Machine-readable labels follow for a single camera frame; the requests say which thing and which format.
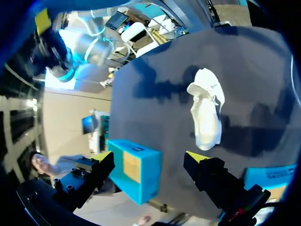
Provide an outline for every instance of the gray table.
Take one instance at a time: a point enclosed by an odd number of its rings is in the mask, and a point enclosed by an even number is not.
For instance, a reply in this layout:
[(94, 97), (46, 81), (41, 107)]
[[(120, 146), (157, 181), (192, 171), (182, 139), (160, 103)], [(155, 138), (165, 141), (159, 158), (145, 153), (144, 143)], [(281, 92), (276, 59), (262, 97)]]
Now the gray table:
[[(184, 153), (217, 156), (237, 177), (247, 167), (294, 164), (301, 146), (301, 110), (292, 92), (290, 62), (282, 37), (262, 28), (211, 29), (168, 42), (116, 73), (110, 139), (161, 150), (156, 200), (215, 219), (220, 210), (194, 186), (183, 168)], [(226, 98), (222, 142), (206, 152), (195, 145), (193, 99), (186, 92), (203, 67), (215, 73)]]

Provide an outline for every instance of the cyan box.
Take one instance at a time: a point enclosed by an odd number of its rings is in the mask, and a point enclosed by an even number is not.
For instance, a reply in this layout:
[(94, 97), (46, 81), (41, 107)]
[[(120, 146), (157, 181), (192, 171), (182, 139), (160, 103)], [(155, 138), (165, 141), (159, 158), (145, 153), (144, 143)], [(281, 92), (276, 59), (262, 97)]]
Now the cyan box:
[(111, 180), (134, 202), (143, 204), (159, 191), (162, 153), (128, 140), (108, 140), (114, 153)]

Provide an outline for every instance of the crumpled white cloth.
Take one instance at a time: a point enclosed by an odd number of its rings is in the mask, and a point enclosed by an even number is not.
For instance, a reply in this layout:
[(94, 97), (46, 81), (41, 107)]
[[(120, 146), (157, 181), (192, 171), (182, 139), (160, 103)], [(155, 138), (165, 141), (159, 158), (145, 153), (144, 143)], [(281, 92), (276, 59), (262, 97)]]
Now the crumpled white cloth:
[(221, 142), (222, 123), (220, 114), (225, 96), (215, 74), (204, 68), (196, 73), (194, 82), (187, 87), (193, 95), (191, 114), (194, 121), (196, 145), (208, 151)]

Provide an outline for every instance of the person's hand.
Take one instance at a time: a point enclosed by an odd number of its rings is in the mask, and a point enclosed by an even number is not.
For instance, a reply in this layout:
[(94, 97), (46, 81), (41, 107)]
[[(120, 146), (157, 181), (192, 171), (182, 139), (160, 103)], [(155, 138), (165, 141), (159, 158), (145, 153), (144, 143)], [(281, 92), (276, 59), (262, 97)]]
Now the person's hand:
[(138, 225), (139, 226), (144, 226), (147, 222), (149, 222), (151, 220), (151, 215), (145, 215), (143, 218), (139, 219), (138, 221)]

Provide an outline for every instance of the computer monitor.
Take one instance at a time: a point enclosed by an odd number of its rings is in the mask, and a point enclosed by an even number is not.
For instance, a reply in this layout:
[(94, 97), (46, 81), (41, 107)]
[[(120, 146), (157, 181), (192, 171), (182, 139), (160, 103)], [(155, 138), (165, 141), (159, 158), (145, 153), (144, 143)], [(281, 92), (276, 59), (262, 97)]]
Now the computer monitor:
[(83, 134), (93, 133), (97, 128), (97, 119), (95, 115), (88, 116), (81, 120)]
[(127, 19), (128, 19), (127, 15), (125, 15), (125, 14), (120, 13), (120, 12), (117, 11), (116, 14), (114, 14), (113, 16), (111, 16), (111, 18), (107, 21), (107, 23), (105, 25), (115, 31)]

